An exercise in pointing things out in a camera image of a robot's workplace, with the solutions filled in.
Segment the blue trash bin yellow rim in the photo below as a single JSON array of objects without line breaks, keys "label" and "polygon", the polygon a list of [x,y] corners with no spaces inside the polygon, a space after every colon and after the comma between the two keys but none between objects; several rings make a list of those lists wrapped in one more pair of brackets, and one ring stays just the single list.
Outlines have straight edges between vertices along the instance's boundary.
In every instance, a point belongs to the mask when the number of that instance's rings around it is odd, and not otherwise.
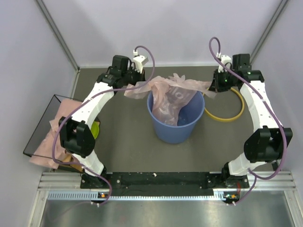
[{"label": "blue trash bin yellow rim", "polygon": [[157,137],[169,144],[184,142],[192,134],[196,123],[201,119],[205,110],[205,100],[201,92],[196,92],[190,102],[181,108],[176,126],[160,122],[153,114],[153,95],[148,94],[147,109]]}]

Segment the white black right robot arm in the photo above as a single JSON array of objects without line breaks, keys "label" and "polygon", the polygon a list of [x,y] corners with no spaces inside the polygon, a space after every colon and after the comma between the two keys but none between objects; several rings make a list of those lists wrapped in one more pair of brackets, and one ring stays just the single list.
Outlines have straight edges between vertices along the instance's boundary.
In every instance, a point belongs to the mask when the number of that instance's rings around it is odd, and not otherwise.
[{"label": "white black right robot arm", "polygon": [[214,71],[210,91],[221,93],[237,87],[245,100],[253,122],[253,134],[244,142],[244,152],[222,168],[221,182],[234,186],[249,170],[283,159],[293,132],[282,126],[274,115],[266,94],[265,80],[259,70],[252,70],[249,54],[229,57],[217,53],[219,63]]}]

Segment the pink plastic trash bag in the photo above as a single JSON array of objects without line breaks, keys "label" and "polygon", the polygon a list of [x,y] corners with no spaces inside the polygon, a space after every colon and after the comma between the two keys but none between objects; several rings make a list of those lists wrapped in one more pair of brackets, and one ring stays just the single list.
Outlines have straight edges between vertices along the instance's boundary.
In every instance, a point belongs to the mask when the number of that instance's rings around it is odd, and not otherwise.
[{"label": "pink plastic trash bag", "polygon": [[[61,117],[66,117],[70,114],[74,109],[79,107],[81,105],[80,101],[72,100],[72,99],[64,99],[62,100],[56,116],[52,117],[51,120],[47,123],[48,126],[50,126],[50,130],[45,136],[45,138],[42,140],[36,151],[34,152],[34,155],[30,158],[29,162],[44,166],[48,168],[58,168],[58,164],[55,163],[52,159],[52,147],[53,147],[53,141],[54,137],[56,135],[56,132],[59,128],[59,120]],[[55,145],[55,158],[57,160],[60,160],[62,162],[74,162],[79,163],[77,159],[75,159],[70,153],[68,153],[65,148],[63,148],[60,144],[60,139],[57,139],[56,145]]]},{"label": "pink plastic trash bag", "polygon": [[176,126],[178,115],[184,106],[186,106],[194,97],[196,92],[202,92],[210,98],[214,98],[216,93],[210,90],[211,82],[186,79],[173,73],[167,79],[161,76],[156,76],[147,84],[137,82],[136,85],[129,84],[124,96],[133,99],[142,99],[149,92],[153,95],[152,114],[160,122]]}]

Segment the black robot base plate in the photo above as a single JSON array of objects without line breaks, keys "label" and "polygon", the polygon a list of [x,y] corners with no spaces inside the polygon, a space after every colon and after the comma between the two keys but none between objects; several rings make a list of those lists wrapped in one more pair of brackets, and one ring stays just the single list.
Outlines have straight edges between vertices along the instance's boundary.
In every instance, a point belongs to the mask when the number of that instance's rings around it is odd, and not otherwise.
[{"label": "black robot base plate", "polygon": [[103,175],[112,196],[206,196],[213,189],[248,189],[247,176],[210,172],[113,172]]}]

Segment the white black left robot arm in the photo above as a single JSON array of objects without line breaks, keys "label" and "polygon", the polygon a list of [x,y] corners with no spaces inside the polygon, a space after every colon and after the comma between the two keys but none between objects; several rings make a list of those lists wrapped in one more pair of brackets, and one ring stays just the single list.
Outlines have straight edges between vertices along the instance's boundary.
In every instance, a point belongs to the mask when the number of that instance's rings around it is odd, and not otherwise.
[{"label": "white black left robot arm", "polygon": [[94,151],[95,138],[91,127],[105,104],[116,94],[117,89],[145,81],[144,65],[148,58],[134,53],[133,59],[115,55],[112,65],[99,75],[92,91],[83,101],[83,107],[70,117],[62,117],[59,125],[60,144],[76,158],[84,171],[84,188],[101,188],[107,183],[106,168]]}]

